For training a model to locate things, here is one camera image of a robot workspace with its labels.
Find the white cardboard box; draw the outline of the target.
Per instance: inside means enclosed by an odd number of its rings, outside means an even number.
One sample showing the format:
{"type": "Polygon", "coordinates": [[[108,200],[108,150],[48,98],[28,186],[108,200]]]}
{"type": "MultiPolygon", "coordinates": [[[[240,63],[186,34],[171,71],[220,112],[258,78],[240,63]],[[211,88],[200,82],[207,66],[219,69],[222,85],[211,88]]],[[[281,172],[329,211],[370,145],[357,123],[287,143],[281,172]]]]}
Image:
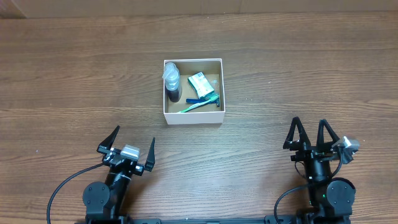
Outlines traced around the white cardboard box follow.
{"type": "Polygon", "coordinates": [[[167,124],[218,124],[222,123],[226,113],[223,61],[220,58],[196,58],[165,60],[165,64],[174,63],[180,72],[182,83],[181,97],[178,102],[170,101],[167,89],[163,87],[163,114],[167,124]],[[188,77],[202,72],[215,93],[219,95],[219,103],[209,103],[186,113],[181,110],[190,105],[187,98],[197,98],[196,91],[188,83],[188,77]]]}

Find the green white soap packet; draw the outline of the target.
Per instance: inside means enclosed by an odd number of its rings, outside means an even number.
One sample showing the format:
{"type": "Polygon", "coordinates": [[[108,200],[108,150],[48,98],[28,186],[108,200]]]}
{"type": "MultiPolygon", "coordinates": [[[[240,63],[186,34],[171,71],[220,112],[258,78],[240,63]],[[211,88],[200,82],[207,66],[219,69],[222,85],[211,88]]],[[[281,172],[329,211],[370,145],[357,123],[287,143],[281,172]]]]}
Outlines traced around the green white soap packet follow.
{"type": "Polygon", "coordinates": [[[201,99],[207,98],[208,95],[211,95],[215,92],[215,89],[211,86],[206,76],[204,76],[202,72],[188,77],[188,82],[196,91],[197,96],[201,99]]]}

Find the green white toothbrush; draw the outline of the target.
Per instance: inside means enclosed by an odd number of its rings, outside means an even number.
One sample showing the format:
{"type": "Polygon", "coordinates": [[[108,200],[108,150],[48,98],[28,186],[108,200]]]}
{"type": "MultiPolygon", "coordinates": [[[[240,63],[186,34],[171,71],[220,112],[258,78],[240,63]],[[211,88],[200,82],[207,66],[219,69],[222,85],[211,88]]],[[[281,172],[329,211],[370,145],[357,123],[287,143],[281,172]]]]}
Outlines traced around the green white toothbrush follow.
{"type": "Polygon", "coordinates": [[[190,106],[188,108],[179,111],[179,113],[186,113],[188,111],[194,110],[194,109],[199,108],[201,106],[205,106],[207,104],[211,104],[212,101],[215,101],[215,100],[219,99],[219,97],[220,97],[219,95],[211,95],[210,97],[205,98],[206,99],[205,102],[196,103],[196,104],[190,104],[190,106]]]}

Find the clear bottle with dark liquid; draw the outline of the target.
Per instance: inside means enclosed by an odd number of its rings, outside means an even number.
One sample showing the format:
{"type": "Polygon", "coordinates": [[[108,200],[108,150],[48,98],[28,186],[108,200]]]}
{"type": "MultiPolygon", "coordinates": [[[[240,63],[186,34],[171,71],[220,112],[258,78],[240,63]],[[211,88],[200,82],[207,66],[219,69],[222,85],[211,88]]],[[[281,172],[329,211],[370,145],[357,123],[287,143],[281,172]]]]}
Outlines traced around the clear bottle with dark liquid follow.
{"type": "Polygon", "coordinates": [[[167,95],[171,102],[178,102],[182,93],[182,86],[180,83],[180,72],[176,64],[168,62],[164,66],[164,72],[162,75],[164,79],[165,88],[167,95]]]}

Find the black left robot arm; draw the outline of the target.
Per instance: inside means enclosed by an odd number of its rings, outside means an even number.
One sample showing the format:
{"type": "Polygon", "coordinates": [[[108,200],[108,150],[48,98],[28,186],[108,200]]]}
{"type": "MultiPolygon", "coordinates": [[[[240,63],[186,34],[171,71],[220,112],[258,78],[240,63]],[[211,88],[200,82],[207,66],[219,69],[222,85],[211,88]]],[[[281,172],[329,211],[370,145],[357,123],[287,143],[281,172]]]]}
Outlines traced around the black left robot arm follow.
{"type": "Polygon", "coordinates": [[[86,223],[131,223],[129,215],[121,213],[124,198],[134,175],[152,171],[155,165],[155,139],[152,140],[146,162],[139,163],[140,149],[125,145],[113,147],[120,127],[105,138],[97,148],[103,155],[101,164],[109,167],[104,182],[92,182],[83,191],[86,223]]]}

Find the blue disposable razor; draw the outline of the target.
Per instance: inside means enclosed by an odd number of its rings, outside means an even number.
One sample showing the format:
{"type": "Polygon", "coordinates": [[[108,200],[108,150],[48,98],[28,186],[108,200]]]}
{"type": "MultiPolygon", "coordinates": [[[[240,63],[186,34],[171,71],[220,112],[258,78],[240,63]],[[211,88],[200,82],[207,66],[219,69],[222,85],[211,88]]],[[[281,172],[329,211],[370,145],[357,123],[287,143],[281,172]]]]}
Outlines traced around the blue disposable razor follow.
{"type": "MultiPolygon", "coordinates": [[[[187,104],[202,103],[202,102],[205,102],[205,101],[206,101],[206,99],[199,99],[199,98],[197,98],[197,99],[195,99],[195,98],[187,98],[186,99],[186,103],[187,104]]],[[[219,99],[217,99],[215,101],[212,101],[212,103],[216,104],[217,107],[220,107],[220,100],[219,99]]]]}

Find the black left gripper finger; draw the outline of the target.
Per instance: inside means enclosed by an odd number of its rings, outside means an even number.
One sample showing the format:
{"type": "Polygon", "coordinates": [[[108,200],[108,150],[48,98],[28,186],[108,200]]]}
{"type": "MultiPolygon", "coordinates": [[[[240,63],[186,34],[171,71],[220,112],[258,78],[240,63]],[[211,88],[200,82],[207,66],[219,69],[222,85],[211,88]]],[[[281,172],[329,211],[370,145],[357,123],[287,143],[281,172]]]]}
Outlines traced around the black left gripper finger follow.
{"type": "Polygon", "coordinates": [[[155,137],[153,137],[151,145],[150,145],[150,149],[147,155],[147,159],[146,159],[146,163],[144,165],[144,169],[146,171],[151,172],[154,168],[155,165],[155,137]]]}
{"type": "Polygon", "coordinates": [[[114,131],[99,144],[96,150],[98,153],[109,153],[111,151],[112,145],[114,143],[114,140],[116,139],[116,136],[118,135],[119,129],[120,126],[116,126],[114,131]]]}

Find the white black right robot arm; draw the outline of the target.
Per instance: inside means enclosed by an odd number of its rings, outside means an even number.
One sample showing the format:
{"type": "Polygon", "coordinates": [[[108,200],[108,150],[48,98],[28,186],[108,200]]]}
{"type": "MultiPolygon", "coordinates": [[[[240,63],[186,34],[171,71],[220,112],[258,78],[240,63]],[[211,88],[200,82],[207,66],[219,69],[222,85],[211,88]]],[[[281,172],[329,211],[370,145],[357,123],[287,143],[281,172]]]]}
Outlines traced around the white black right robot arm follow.
{"type": "Polygon", "coordinates": [[[292,223],[350,223],[356,188],[351,181],[337,177],[344,164],[353,161],[359,151],[359,141],[347,136],[338,137],[327,120],[318,125],[317,142],[312,145],[298,117],[292,119],[283,148],[294,151],[290,157],[303,165],[302,177],[307,181],[284,192],[274,205],[274,218],[280,223],[277,206],[280,201],[298,190],[308,190],[310,208],[296,211],[292,223]]]}

